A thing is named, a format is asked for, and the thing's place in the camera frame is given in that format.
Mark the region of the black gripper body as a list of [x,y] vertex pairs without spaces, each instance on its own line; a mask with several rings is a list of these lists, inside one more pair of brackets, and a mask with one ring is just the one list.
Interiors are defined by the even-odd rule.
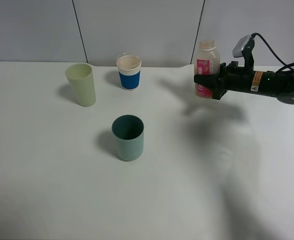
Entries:
[[232,61],[229,65],[222,63],[219,73],[211,75],[212,98],[220,100],[228,91],[250,93],[253,75],[253,66],[239,66],[237,61]]

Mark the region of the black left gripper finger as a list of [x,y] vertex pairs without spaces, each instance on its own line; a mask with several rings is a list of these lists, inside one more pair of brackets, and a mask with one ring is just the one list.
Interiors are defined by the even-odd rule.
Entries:
[[219,86],[219,75],[220,73],[208,75],[196,74],[194,76],[194,82],[208,89],[215,89]]

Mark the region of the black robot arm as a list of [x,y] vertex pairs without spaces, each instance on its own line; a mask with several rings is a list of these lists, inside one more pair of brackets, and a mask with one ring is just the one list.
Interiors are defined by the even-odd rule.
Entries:
[[294,70],[255,71],[238,66],[238,62],[222,63],[220,72],[211,75],[195,75],[194,82],[207,89],[212,99],[220,100],[228,91],[276,98],[294,105]]

